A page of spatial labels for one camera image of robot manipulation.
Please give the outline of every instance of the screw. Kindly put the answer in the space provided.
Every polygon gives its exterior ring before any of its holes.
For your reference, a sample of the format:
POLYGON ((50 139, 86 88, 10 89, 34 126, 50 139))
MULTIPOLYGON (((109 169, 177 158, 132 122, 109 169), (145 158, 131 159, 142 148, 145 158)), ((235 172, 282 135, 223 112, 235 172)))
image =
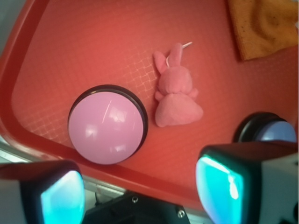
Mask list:
POLYGON ((138 197, 136 197, 136 196, 132 197, 132 202, 137 203, 138 202, 138 197))
POLYGON ((185 212, 184 212, 184 210, 179 210, 178 211, 178 217, 179 218, 183 218, 185 216, 185 212))

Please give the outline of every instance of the round button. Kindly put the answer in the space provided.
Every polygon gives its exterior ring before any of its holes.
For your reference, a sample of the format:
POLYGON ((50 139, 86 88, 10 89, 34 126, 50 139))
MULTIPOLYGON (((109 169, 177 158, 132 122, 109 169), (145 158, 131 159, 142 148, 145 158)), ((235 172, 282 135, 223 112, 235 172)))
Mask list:
POLYGON ((112 85, 81 95, 69 115, 69 136, 75 149, 98 164, 130 157, 145 140, 148 123, 141 101, 132 92, 112 85))

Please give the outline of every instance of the white string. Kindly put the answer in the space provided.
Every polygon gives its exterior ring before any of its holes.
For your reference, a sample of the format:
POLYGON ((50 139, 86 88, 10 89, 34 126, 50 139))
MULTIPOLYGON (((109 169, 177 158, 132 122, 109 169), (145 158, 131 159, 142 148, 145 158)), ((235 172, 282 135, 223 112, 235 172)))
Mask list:
MULTIPOLYGON (((189 45, 191 45, 192 43, 193 43, 193 42, 185 43, 185 44, 182 46, 182 48, 184 49, 184 48, 188 47, 189 45)), ((167 58, 166 58, 166 64, 167 64, 167 67, 169 68, 168 58, 169 58, 169 56, 167 56, 167 58)))

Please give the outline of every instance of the plush rabbit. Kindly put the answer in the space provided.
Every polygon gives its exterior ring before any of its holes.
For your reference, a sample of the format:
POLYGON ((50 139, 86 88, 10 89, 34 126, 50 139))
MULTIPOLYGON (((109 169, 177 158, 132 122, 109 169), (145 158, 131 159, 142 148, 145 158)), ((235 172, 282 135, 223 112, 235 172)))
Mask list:
POLYGON ((161 52, 154 53, 154 61, 161 74, 155 93, 159 101, 156 110, 156 124, 159 127, 189 124, 200 120, 203 115, 202 108, 194 102, 198 90, 192 86, 190 72, 180 65, 182 53, 180 43, 171 49, 168 61, 161 52))

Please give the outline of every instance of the bunny ear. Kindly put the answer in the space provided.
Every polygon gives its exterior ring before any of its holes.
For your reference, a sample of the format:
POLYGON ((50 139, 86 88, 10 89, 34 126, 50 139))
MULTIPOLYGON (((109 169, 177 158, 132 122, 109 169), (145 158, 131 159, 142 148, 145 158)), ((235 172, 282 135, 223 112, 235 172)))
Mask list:
POLYGON ((154 53, 154 61, 158 71, 162 74, 167 69, 166 57, 160 51, 156 51, 154 53))
POLYGON ((180 66, 183 54, 183 47, 180 43, 176 43, 170 51, 168 63, 170 67, 180 66))

